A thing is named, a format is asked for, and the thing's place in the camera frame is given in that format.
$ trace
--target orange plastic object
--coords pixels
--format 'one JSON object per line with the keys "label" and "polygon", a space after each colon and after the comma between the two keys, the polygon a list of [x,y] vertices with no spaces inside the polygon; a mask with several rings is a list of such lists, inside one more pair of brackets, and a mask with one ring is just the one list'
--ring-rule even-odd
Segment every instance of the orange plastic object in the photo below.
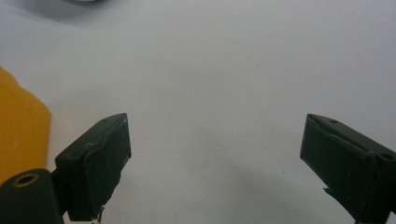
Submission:
{"label": "orange plastic object", "polygon": [[49,133],[49,109],[0,66],[0,184],[46,167]]}

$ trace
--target orange object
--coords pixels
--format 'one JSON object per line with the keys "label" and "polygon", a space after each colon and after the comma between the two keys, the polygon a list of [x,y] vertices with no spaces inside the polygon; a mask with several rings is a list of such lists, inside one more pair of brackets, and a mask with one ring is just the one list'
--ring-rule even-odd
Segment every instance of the orange object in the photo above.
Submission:
{"label": "orange object", "polygon": [[46,167],[49,134],[49,109],[0,66],[0,184]]}

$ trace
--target black plastic part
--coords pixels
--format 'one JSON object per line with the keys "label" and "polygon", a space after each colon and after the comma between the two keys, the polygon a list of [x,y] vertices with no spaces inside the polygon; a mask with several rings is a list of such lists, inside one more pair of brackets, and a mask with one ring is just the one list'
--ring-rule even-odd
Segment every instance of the black plastic part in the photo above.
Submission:
{"label": "black plastic part", "polygon": [[59,154],[56,159],[60,202],[72,221],[91,221],[101,212],[119,184],[120,173],[131,157],[126,114],[102,119]]}
{"label": "black plastic part", "polygon": [[357,222],[387,221],[396,202],[396,153],[337,120],[309,114],[300,156]]}
{"label": "black plastic part", "polygon": [[0,222],[62,224],[50,172],[35,169],[15,175],[0,188]]}

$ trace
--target white table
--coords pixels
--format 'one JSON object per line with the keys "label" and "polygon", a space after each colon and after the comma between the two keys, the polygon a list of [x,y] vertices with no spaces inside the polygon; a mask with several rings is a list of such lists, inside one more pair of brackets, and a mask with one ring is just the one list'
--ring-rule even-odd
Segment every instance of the white table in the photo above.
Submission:
{"label": "white table", "polygon": [[50,170],[128,113],[104,224],[352,223],[299,159],[305,116],[396,147],[395,21],[390,0],[2,0],[0,64],[52,112]]}

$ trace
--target yellow object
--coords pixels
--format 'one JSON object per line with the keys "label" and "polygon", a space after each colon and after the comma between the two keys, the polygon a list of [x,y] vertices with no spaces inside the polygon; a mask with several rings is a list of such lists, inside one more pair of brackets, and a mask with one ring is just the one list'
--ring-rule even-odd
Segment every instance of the yellow object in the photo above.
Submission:
{"label": "yellow object", "polygon": [[46,167],[49,133],[48,108],[0,66],[0,184]]}

